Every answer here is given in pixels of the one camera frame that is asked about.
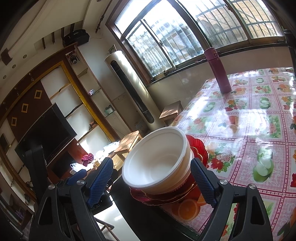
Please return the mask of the white paper bowl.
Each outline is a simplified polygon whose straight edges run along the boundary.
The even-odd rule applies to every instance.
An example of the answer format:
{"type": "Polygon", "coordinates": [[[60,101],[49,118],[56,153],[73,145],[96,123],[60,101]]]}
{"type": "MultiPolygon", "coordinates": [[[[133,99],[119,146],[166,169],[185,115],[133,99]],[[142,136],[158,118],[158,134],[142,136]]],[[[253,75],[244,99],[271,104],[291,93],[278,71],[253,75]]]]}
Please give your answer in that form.
{"type": "Polygon", "coordinates": [[[168,126],[155,130],[128,153],[122,178],[134,189],[160,184],[181,166],[188,149],[188,139],[179,128],[168,126]]]}

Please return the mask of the large red glass plate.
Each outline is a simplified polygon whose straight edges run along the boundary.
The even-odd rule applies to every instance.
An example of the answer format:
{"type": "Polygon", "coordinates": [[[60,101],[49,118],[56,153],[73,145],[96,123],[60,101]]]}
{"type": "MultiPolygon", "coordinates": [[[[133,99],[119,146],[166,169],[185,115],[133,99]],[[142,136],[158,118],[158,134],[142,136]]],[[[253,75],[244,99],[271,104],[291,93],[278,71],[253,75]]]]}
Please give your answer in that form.
{"type": "MultiPolygon", "coordinates": [[[[204,161],[203,161],[203,165],[206,166],[207,165],[207,161],[208,161],[208,152],[206,151],[205,149],[205,145],[204,143],[198,139],[198,138],[194,138],[193,136],[191,135],[186,135],[188,141],[189,141],[189,145],[190,147],[195,147],[198,149],[199,153],[204,157],[204,161]]],[[[145,205],[149,205],[149,206],[160,206],[160,205],[165,205],[165,204],[171,204],[171,203],[174,203],[174,202],[170,202],[170,203],[161,203],[161,202],[155,202],[149,198],[147,198],[145,196],[145,194],[143,193],[142,190],[136,190],[136,189],[133,189],[133,188],[130,188],[130,194],[131,196],[137,200],[137,201],[140,201],[142,202],[143,204],[145,205]]],[[[198,200],[199,197],[201,195],[201,192],[200,190],[198,191],[197,189],[195,191],[191,191],[187,196],[185,196],[184,198],[180,199],[180,200],[177,200],[175,202],[178,202],[178,201],[182,201],[183,199],[193,199],[193,200],[198,200]]]]}

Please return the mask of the cream ribbed plastic bowl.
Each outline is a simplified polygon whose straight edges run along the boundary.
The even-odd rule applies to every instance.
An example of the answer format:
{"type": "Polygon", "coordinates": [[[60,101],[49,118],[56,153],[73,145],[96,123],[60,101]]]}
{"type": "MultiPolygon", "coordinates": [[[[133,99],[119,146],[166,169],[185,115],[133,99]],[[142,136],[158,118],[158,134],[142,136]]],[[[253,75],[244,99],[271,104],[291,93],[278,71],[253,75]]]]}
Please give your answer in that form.
{"type": "Polygon", "coordinates": [[[168,175],[160,183],[152,187],[143,188],[142,191],[148,194],[163,194],[176,190],[189,177],[189,161],[192,157],[194,157],[193,152],[188,147],[180,166],[173,173],[168,175]]]}

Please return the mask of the dark pink cloth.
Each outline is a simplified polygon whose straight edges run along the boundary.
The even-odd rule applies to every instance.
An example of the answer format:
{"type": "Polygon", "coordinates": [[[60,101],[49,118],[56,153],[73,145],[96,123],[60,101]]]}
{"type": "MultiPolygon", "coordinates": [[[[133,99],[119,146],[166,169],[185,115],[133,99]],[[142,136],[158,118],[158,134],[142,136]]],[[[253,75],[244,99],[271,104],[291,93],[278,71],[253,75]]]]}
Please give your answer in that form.
{"type": "Polygon", "coordinates": [[[83,166],[87,167],[94,160],[92,153],[86,154],[82,157],[81,163],[83,166]]]}

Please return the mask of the black television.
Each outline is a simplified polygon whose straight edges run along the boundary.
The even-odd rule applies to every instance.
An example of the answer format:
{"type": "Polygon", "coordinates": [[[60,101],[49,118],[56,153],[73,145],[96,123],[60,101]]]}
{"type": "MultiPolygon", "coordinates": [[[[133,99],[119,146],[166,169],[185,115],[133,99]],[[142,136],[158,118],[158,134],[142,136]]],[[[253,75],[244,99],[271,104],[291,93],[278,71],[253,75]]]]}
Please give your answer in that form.
{"type": "Polygon", "coordinates": [[[26,163],[25,153],[33,147],[42,146],[45,160],[50,163],[76,135],[58,105],[53,104],[21,138],[15,152],[26,163]]]}

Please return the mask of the floral fruit tablecloth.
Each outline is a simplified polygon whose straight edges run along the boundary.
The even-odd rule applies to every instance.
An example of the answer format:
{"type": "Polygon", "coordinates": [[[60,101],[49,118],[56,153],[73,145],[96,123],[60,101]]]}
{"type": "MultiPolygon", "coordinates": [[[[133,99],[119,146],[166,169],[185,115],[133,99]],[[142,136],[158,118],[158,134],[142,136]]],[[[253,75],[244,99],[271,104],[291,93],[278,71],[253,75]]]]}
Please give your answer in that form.
{"type": "Polygon", "coordinates": [[[228,94],[206,80],[173,125],[204,143],[206,166],[218,178],[257,187],[274,240],[295,240],[294,71],[256,69],[228,78],[228,94]]]}

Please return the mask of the white tower air conditioner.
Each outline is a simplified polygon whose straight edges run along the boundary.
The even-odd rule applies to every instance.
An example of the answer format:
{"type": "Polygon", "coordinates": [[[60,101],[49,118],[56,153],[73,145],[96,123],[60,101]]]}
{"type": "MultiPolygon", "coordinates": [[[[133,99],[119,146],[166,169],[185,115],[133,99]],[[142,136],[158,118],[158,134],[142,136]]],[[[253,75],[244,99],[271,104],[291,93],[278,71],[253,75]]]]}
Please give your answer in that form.
{"type": "Polygon", "coordinates": [[[163,128],[166,124],[159,119],[161,113],[157,105],[124,53],[122,51],[111,53],[106,57],[105,63],[127,92],[148,128],[151,131],[163,128]]]}

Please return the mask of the low wooden stool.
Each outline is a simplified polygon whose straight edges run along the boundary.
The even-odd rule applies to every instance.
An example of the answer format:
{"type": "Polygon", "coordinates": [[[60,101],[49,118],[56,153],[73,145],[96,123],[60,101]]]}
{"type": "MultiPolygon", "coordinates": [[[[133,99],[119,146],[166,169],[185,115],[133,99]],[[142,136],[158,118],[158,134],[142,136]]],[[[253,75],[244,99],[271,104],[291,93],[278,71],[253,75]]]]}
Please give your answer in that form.
{"type": "Polygon", "coordinates": [[[169,126],[174,119],[183,111],[183,106],[181,101],[176,101],[172,104],[167,105],[161,115],[159,116],[160,120],[163,120],[167,126],[169,126]]]}

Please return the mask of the black bag on shelf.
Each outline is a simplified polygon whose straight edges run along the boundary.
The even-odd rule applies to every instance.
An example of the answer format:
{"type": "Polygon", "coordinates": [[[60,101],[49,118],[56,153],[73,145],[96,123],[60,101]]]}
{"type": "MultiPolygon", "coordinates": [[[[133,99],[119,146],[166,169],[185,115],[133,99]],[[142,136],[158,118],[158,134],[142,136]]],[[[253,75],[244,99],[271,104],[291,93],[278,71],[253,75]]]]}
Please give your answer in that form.
{"type": "Polygon", "coordinates": [[[77,45],[82,45],[89,42],[90,35],[86,32],[85,29],[74,30],[70,32],[68,35],[63,37],[63,46],[69,46],[73,43],[77,43],[77,45]]]}

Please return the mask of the window with metal bars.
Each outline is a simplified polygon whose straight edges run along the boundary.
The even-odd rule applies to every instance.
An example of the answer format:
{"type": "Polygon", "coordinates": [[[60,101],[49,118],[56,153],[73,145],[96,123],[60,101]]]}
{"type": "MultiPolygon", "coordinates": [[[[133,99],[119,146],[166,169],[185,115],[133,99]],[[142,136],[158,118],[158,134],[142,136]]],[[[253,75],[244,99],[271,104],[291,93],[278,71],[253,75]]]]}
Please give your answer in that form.
{"type": "Polygon", "coordinates": [[[285,43],[263,1],[118,1],[106,26],[145,84],[205,62],[211,47],[226,55],[285,43]]]}

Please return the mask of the magenta thermos bottle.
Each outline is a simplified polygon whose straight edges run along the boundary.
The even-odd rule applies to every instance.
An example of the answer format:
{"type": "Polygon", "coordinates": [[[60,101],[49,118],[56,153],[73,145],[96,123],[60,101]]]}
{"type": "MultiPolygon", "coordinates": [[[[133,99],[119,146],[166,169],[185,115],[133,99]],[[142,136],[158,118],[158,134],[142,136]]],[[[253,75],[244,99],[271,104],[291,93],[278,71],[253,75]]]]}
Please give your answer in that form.
{"type": "Polygon", "coordinates": [[[231,91],[231,85],[218,52],[211,47],[206,49],[204,54],[216,78],[221,93],[229,93],[231,91]]]}

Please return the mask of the black cylindrical container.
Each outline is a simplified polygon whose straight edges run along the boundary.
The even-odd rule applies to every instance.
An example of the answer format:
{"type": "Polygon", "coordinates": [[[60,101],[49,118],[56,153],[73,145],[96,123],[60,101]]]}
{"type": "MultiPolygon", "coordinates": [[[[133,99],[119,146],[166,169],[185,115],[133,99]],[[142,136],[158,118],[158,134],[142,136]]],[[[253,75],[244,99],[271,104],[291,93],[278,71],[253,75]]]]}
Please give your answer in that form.
{"type": "Polygon", "coordinates": [[[290,30],[283,30],[283,33],[285,35],[285,39],[287,42],[287,46],[290,51],[291,59],[292,59],[292,66],[294,70],[294,75],[295,75],[295,67],[296,67],[296,53],[295,53],[295,36],[293,35],[292,31],[290,30]]]}

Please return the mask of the wooden wall shelf unit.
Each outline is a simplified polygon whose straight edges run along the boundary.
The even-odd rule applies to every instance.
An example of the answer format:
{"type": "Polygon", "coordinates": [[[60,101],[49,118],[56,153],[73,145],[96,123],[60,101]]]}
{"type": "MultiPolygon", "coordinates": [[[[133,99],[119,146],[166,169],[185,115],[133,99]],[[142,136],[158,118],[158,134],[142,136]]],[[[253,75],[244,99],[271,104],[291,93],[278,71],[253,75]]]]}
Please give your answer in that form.
{"type": "Polygon", "coordinates": [[[30,175],[15,152],[21,138],[53,104],[57,104],[77,133],[55,158],[47,163],[53,182],[70,175],[70,162],[80,162],[84,154],[96,154],[119,135],[105,118],[110,105],[102,86],[75,45],[54,54],[43,51],[23,75],[11,81],[9,93],[1,95],[2,196],[32,206],[34,191],[27,187],[30,175]]]}

